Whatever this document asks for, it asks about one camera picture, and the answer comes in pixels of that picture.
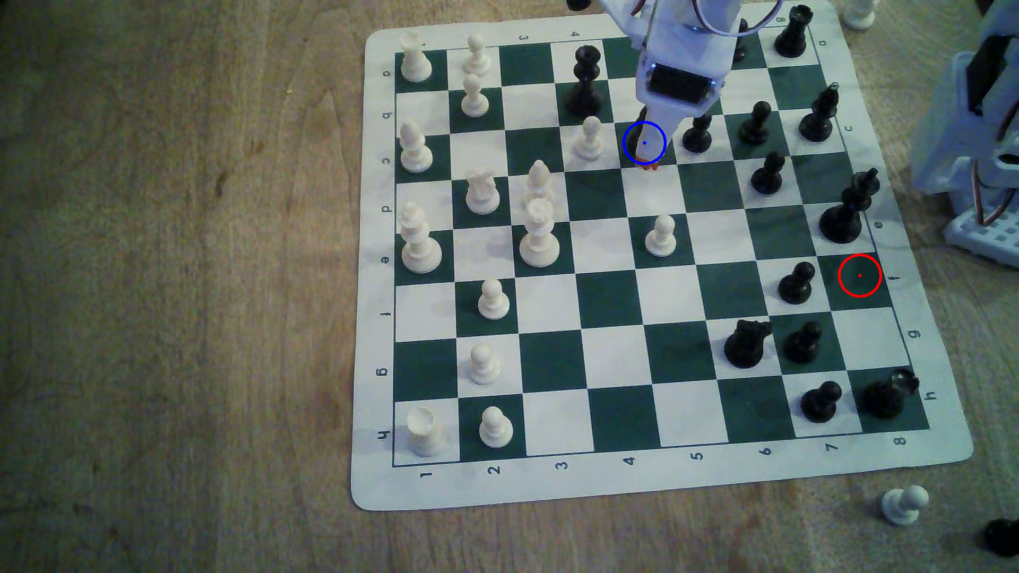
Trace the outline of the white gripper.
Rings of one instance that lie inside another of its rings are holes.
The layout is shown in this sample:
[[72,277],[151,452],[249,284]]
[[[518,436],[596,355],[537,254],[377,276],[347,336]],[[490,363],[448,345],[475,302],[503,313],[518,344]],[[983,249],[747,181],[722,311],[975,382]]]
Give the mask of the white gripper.
[[[661,157],[687,154],[681,138],[720,97],[732,69],[742,1],[602,1],[605,11],[640,51],[636,97],[645,104],[642,169]],[[671,121],[679,124],[671,135]]]

